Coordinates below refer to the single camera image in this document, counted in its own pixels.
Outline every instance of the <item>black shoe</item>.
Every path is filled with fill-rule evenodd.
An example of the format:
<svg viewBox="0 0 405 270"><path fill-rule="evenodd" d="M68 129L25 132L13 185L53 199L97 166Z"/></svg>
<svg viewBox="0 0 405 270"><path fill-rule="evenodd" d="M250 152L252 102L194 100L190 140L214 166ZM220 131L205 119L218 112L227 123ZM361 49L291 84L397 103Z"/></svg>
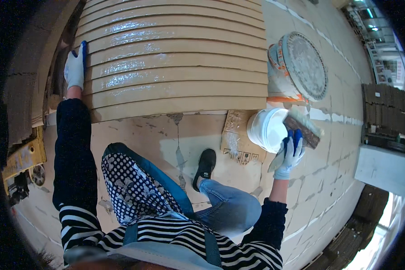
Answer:
<svg viewBox="0 0 405 270"><path fill-rule="evenodd" d="M216 152L211 148L207 148L200 155L200 160L198 162L198 170L196 171L195 178L192 181L192 187L197 192L200 189L196 186L198 177L201 176L205 179L210 179L212 177L211 172L216 166Z"/></svg>

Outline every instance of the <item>hand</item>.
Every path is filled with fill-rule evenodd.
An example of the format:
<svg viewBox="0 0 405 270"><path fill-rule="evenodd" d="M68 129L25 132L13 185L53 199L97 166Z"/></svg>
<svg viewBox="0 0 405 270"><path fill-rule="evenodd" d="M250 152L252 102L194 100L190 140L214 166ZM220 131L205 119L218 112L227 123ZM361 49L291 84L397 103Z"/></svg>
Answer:
<svg viewBox="0 0 405 270"><path fill-rule="evenodd" d="M289 174L292 168L300 163L304 156L302 132L296 130L293 139L293 132L292 130L289 130L288 138L284 139L284 148L286 148L285 159L282 165L275 171L275 174L273 175L275 179L289 179Z"/></svg>
<svg viewBox="0 0 405 270"><path fill-rule="evenodd" d="M78 56L75 51L70 51L65 64L65 80L68 83L68 89L72 86L79 86L84 89L84 61L86 60L87 42L81 42Z"/></svg>

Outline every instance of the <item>fluorescent light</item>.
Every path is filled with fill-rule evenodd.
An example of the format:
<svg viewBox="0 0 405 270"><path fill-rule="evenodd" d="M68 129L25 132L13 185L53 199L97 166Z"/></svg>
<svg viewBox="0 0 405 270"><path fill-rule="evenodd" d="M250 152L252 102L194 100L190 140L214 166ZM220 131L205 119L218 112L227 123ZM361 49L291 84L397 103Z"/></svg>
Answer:
<svg viewBox="0 0 405 270"><path fill-rule="evenodd" d="M367 9L367 13L369 13L369 16L371 17L371 19L374 17L374 16L372 15L372 12L371 12L370 9Z"/></svg>

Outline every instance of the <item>bucket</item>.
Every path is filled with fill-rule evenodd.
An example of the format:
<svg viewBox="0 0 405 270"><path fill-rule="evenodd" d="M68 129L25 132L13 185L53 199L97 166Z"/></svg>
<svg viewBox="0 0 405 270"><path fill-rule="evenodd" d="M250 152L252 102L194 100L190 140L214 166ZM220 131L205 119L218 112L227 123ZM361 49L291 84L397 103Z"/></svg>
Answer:
<svg viewBox="0 0 405 270"><path fill-rule="evenodd" d="M287 114L286 109L272 108L261 110L251 116L246 127L250 141L267 152L277 153L282 140L288 136L283 124Z"/></svg>
<svg viewBox="0 0 405 270"><path fill-rule="evenodd" d="M291 32L270 45L267 53L268 101L283 102L287 98L308 103L324 99L328 86L326 66L307 37Z"/></svg>

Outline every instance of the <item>concrete floor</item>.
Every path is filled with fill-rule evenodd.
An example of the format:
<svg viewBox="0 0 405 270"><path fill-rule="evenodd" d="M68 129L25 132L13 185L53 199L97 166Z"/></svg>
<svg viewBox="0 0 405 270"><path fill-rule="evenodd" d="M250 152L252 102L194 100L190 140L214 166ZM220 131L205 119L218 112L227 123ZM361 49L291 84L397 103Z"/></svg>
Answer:
<svg viewBox="0 0 405 270"><path fill-rule="evenodd" d="M302 162L292 172L287 198L289 211L281 247L287 270L302 268L324 249L351 216L364 186L353 179L353 173L363 121L360 85L370 83L372 75L365 52L343 15L329 0L319 1L316 6L306 0L262 1L267 45L276 43L288 32L303 33L321 53L329 74L326 98L311 104L310 108L299 106L324 129L325 136L316 150L306 149ZM225 118L226 111L218 111L93 124L92 152L96 165L100 168L101 156L109 143L123 142L184 186L198 211L210 205L206 197L192 189L191 180L200 153L211 147L218 155L212 178L252 193L262 202L270 193L272 174L267 174L267 168L274 155L267 155L262 164L253 162L242 166L221 154L219 147ZM31 185L30 197L15 209L16 218L32 244L55 254L58 265L63 255L59 248L61 225L58 211L51 202L55 140L56 127L50 126L44 133L48 159L44 164L46 182L42 188ZM97 215L103 231L108 232L116 228L118 222L103 176L101 173L98 176Z"/></svg>

